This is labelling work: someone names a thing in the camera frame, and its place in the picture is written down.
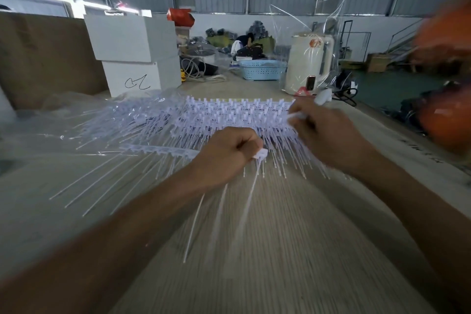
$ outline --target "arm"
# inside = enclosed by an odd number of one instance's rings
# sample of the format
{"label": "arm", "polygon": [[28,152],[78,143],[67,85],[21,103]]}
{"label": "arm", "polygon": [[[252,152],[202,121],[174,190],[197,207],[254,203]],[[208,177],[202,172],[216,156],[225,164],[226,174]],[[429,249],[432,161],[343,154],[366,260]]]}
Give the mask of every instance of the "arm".
{"label": "arm", "polygon": [[0,313],[88,313],[134,254],[184,206],[227,183],[263,143],[225,128],[185,168],[0,287]]}
{"label": "arm", "polygon": [[382,156],[337,109],[310,99],[293,103],[308,120],[291,125],[325,164],[367,186],[399,218],[446,287],[464,307],[471,307],[471,220]]}

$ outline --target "cardboard box on floor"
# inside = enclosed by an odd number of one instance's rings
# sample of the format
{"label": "cardboard box on floor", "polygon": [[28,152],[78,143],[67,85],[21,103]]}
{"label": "cardboard box on floor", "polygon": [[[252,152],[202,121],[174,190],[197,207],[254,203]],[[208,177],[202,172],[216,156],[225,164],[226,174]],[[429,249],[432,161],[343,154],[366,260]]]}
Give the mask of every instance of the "cardboard box on floor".
{"label": "cardboard box on floor", "polygon": [[385,72],[390,58],[385,53],[369,53],[366,59],[367,72]]}
{"label": "cardboard box on floor", "polygon": [[15,109],[39,109],[48,97],[107,90],[83,19],[0,13],[0,85]]}

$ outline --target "forearm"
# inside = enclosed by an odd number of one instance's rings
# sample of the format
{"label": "forearm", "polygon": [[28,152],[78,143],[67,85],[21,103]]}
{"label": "forearm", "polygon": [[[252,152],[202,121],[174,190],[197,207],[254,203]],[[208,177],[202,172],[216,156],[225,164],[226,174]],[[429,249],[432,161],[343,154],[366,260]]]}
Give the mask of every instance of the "forearm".
{"label": "forearm", "polygon": [[203,193],[187,169],[131,201],[108,220],[0,289],[2,313],[83,313],[135,253]]}
{"label": "forearm", "polygon": [[471,295],[471,220],[379,153],[356,175],[399,218],[456,299]]}

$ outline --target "black marker writing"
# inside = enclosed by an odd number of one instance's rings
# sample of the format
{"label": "black marker writing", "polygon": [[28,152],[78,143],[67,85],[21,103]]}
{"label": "black marker writing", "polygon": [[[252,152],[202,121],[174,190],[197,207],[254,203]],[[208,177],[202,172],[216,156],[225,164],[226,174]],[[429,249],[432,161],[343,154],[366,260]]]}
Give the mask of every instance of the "black marker writing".
{"label": "black marker writing", "polygon": [[140,90],[146,90],[146,89],[150,88],[150,86],[149,86],[149,87],[146,87],[146,88],[141,88],[142,82],[144,81],[145,76],[147,76],[147,75],[144,75],[144,76],[142,76],[141,78],[138,78],[138,79],[136,79],[136,80],[133,80],[133,79],[131,79],[131,78],[127,79],[126,82],[124,82],[124,87],[126,87],[126,88],[133,88],[134,86],[137,86],[137,85],[138,85],[137,83],[134,83],[134,82],[138,82],[139,80],[141,80],[141,82],[139,83],[139,89],[140,89]]}

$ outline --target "hand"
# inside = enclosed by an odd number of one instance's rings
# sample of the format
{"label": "hand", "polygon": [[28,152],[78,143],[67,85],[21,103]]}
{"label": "hand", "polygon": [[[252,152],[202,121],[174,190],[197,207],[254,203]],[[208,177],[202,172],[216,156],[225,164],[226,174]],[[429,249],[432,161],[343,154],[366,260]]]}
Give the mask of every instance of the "hand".
{"label": "hand", "polygon": [[262,147],[253,129],[226,127],[214,133],[187,170],[208,191],[229,182]]}
{"label": "hand", "polygon": [[314,156],[326,165],[358,177],[365,170],[365,162],[379,154],[341,110],[318,106],[311,98],[300,97],[288,112],[298,111],[308,118],[293,117],[289,124]]}

